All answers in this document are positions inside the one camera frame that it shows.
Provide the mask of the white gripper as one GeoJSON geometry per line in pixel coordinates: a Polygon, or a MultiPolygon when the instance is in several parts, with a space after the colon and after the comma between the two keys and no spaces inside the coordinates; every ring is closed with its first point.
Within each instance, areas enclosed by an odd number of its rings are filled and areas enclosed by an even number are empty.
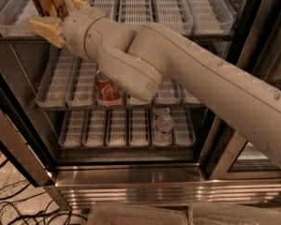
{"type": "Polygon", "coordinates": [[[62,20],[55,17],[31,17],[28,23],[32,30],[57,48],[65,44],[73,54],[88,59],[85,40],[91,25],[106,14],[82,0],[65,0],[68,16],[62,20]]]}

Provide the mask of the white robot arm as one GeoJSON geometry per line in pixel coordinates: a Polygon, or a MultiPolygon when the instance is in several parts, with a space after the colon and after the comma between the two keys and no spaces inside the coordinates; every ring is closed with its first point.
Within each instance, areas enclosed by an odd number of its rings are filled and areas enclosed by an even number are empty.
{"type": "Polygon", "coordinates": [[[36,34],[66,47],[132,97],[152,99],[166,78],[182,85],[281,169],[281,91],[169,28],[139,30],[80,0],[66,0],[64,18],[32,17],[36,34]]]}

